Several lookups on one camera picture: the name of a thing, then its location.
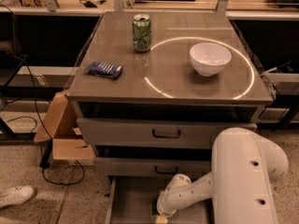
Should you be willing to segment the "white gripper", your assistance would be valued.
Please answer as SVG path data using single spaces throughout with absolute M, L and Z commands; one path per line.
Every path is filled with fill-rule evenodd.
M 157 211 L 160 216 L 155 218 L 155 224 L 167 224 L 167 217 L 172 217 L 177 212 L 177 210 L 172 208 L 166 200 L 167 194 L 167 190 L 162 190 L 159 194 L 157 199 Z

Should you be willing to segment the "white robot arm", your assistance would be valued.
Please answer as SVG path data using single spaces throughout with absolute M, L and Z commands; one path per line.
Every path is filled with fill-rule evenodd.
M 278 224 L 271 183 L 288 168 L 276 143 L 247 129 L 226 129 L 214 141 L 209 173 L 195 181 L 176 174 L 160 192 L 155 224 L 167 224 L 178 210 L 207 199 L 215 224 Z

